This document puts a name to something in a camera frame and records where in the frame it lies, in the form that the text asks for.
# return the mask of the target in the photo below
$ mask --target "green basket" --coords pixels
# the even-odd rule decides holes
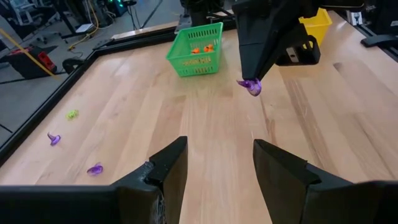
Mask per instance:
[[[218,72],[222,33],[222,22],[182,29],[175,38],[166,59],[180,77]],[[205,46],[209,44],[213,44],[214,51],[203,52]],[[195,48],[199,48],[203,53],[191,54]]]

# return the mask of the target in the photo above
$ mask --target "yellow cable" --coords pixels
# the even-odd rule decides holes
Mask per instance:
[[[90,0],[86,0],[86,1],[88,1],[88,4],[90,5],[91,11],[92,11],[93,14],[94,14],[94,18],[95,18],[95,22],[96,22],[95,30],[94,30],[93,32],[89,33],[89,34],[86,34],[86,36],[85,36],[84,38],[82,38],[82,39],[79,40],[78,42],[76,42],[76,43],[72,44],[71,46],[69,46],[69,50],[74,49],[76,45],[78,45],[78,44],[82,43],[83,41],[85,41],[85,40],[87,39],[87,37],[89,37],[89,36],[91,36],[92,34],[94,34],[95,32],[97,32],[98,28],[100,28],[100,23],[98,22],[98,18],[97,18],[97,15],[95,14],[93,5],[91,5],[91,1],[90,1]]]
[[[36,65],[38,65],[42,70],[44,70],[47,74],[51,75],[55,79],[59,80],[59,77],[55,76],[51,71],[49,71],[46,67],[44,67],[40,62],[38,62],[25,48],[20,46],[10,35],[8,35],[4,30],[0,29],[0,34],[5,36],[11,43],[21,50],[22,53],[26,54]]]

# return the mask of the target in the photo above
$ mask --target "wood grain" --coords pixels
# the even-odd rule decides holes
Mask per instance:
[[[179,78],[165,59],[171,43],[99,58],[0,168],[0,184],[111,184],[180,135],[189,145],[180,223],[271,223],[256,138],[353,182],[396,179],[398,66],[330,16],[320,63],[272,67],[257,98],[235,82],[235,30],[223,33],[213,75]],[[104,172],[88,176],[97,162]]]

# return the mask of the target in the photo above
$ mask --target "purple plastic object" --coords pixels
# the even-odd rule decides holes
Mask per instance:
[[[47,136],[51,140],[51,143],[50,143],[51,146],[56,145],[61,140],[61,136],[59,136],[59,135],[53,136],[50,133],[47,133]]]
[[[101,166],[101,163],[95,164],[92,168],[87,170],[87,174],[90,176],[96,176],[104,171],[104,167]]]
[[[236,81],[239,85],[245,87],[252,96],[258,96],[261,93],[261,82],[255,80]]]

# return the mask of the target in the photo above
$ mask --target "wooden tabletop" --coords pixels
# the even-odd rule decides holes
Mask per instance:
[[[252,161],[265,139],[353,182],[398,177],[398,65],[335,13],[318,65],[274,66],[253,97],[235,30],[220,71],[179,78],[172,43],[99,58],[0,168],[0,184],[107,185],[188,136],[180,223],[271,223]],[[65,115],[79,110],[67,121]],[[47,132],[60,134],[54,147]],[[104,172],[86,170],[101,162]]]

